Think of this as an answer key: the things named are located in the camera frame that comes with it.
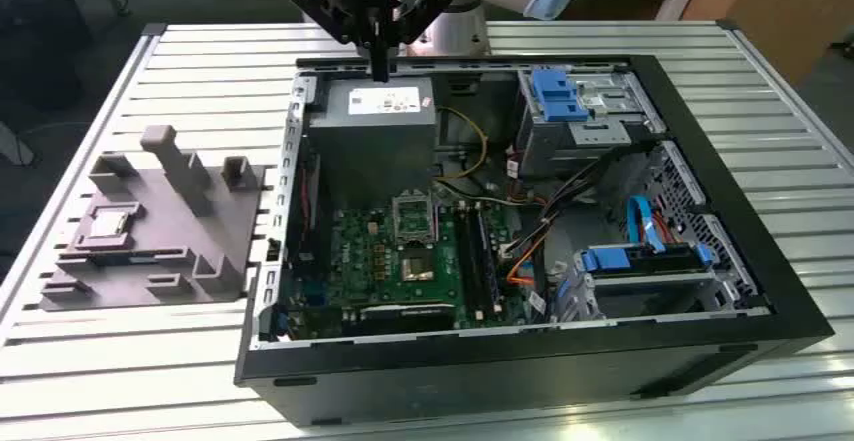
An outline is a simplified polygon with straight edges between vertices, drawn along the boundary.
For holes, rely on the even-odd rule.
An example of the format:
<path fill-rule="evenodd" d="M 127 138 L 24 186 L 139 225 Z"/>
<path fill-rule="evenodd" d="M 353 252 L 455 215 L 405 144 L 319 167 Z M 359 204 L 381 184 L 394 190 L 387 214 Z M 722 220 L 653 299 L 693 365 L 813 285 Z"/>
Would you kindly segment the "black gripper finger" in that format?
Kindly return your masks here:
<path fill-rule="evenodd" d="M 383 81 L 383 0 L 291 0 L 341 44 L 353 44 Z"/>
<path fill-rule="evenodd" d="M 381 81 L 390 80 L 391 50 L 401 44 L 411 44 L 422 35 L 433 21 L 450 6 L 451 0 L 417 0 L 397 14 L 403 7 L 401 2 L 381 8 Z"/>

